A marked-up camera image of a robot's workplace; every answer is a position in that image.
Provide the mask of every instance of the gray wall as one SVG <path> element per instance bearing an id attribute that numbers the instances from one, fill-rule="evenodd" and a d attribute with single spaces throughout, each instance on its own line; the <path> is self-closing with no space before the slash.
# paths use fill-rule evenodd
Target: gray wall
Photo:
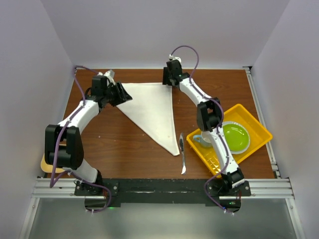
<path id="1" fill-rule="evenodd" d="M 42 0 L 71 61 L 161 68 L 189 44 L 200 68 L 251 66 L 289 0 Z M 190 50 L 177 53 L 193 67 Z"/>
<path id="2" fill-rule="evenodd" d="M 44 130 L 62 118 L 71 62 L 39 0 L 0 1 L 0 238 L 17 238 Z"/>
<path id="3" fill-rule="evenodd" d="M 307 237 L 318 238 L 319 2 L 291 0 L 253 67 L 281 174 Z"/>

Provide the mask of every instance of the green bowl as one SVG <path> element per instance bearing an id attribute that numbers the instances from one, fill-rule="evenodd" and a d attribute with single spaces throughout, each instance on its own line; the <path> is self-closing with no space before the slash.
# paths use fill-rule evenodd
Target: green bowl
<path id="1" fill-rule="evenodd" d="M 239 123 L 227 121 L 223 123 L 226 142 L 232 154 L 245 152 L 250 145 L 248 131 Z"/>

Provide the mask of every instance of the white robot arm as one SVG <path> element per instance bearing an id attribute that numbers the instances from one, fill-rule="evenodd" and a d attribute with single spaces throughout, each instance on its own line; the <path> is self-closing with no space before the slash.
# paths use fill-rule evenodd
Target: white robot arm
<path id="1" fill-rule="evenodd" d="M 104 75 L 99 73 L 92 79 L 91 94 L 85 96 L 85 104 L 80 101 L 78 107 L 58 125 L 48 125 L 45 129 L 45 153 L 47 164 L 53 165 L 55 145 L 62 128 L 66 129 L 61 141 L 66 145 L 60 145 L 57 152 L 57 167 L 75 173 L 89 183 L 99 184 L 102 180 L 101 173 L 91 167 L 84 159 L 84 150 L 81 133 L 87 124 L 97 116 L 107 103 L 112 106 L 132 100 L 132 97 L 124 90 L 120 82 L 113 80 L 112 70 Z"/>
<path id="2" fill-rule="evenodd" d="M 180 63 L 180 58 L 169 56 L 167 67 L 164 67 L 163 71 L 163 84 L 179 87 L 197 106 L 197 125 L 202 130 L 202 136 L 212 143 L 221 169 L 226 166 L 229 157 L 227 167 L 222 172 L 225 187 L 235 188 L 244 183 L 245 179 L 230 153 L 223 128 L 218 126 L 221 121 L 221 111 L 214 102 L 219 103 L 219 100 L 207 95 L 193 79 L 189 78 L 188 73 L 183 73 Z"/>

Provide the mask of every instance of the brown tabletop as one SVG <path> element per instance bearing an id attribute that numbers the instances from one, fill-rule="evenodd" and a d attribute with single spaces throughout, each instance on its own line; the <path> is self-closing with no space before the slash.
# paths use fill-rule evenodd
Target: brown tabletop
<path id="1" fill-rule="evenodd" d="M 122 83 L 161 82 L 162 70 L 119 69 L 115 81 Z M 94 73 L 78 70 L 77 79 L 86 90 Z M 257 117 L 244 70 L 197 70 L 196 83 L 209 95 L 218 97 L 224 110 L 242 104 Z M 173 112 L 176 137 L 197 129 L 196 107 L 178 89 L 173 88 Z M 65 117 L 79 104 L 81 94 L 73 84 Z M 172 156 L 155 143 L 119 109 L 107 105 L 82 133 L 85 159 L 105 178 L 209 178 L 212 174 L 185 140 L 187 174 L 181 175 L 181 156 Z M 266 147 L 263 146 L 240 164 L 245 178 L 274 178 Z"/>

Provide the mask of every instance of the butter knife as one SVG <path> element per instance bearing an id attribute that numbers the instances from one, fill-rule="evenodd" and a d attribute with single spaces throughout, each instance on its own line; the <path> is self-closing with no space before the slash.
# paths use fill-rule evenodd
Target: butter knife
<path id="1" fill-rule="evenodd" d="M 179 137 L 179 148 L 181 151 L 181 156 L 182 156 L 182 170 L 181 174 L 185 175 L 186 174 L 186 164 L 185 164 L 185 152 L 184 152 L 184 134 L 181 133 Z"/>

